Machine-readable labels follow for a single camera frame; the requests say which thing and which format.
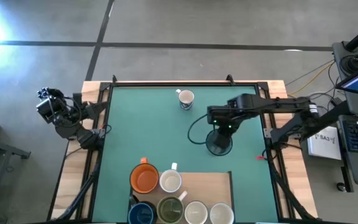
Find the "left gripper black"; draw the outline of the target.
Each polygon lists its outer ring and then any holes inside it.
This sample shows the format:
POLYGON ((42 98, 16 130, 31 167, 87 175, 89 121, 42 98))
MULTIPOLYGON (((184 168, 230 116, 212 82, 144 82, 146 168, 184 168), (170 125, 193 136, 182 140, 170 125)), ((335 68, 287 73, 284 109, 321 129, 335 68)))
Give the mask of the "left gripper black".
POLYGON ((98 115, 95 113, 101 113, 108 107, 108 102, 99 102, 92 103, 89 102, 83 104, 82 102, 82 94, 74 93, 70 98, 73 102, 73 106, 70 109, 70 119, 73 123, 81 123, 84 119, 92 119, 95 120, 98 115))

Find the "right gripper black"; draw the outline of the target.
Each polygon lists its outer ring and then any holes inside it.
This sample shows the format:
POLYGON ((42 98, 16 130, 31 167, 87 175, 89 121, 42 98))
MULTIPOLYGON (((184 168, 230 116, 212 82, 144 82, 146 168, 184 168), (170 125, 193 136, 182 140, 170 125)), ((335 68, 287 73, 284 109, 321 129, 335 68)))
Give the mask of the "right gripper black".
POLYGON ((218 129, 213 130, 211 136, 211 143, 215 147, 229 146, 231 143, 231 131, 236 131, 245 115, 242 110, 237 108, 230 108, 228 106, 208 106, 207 107, 207 122, 221 129, 221 135, 218 129))

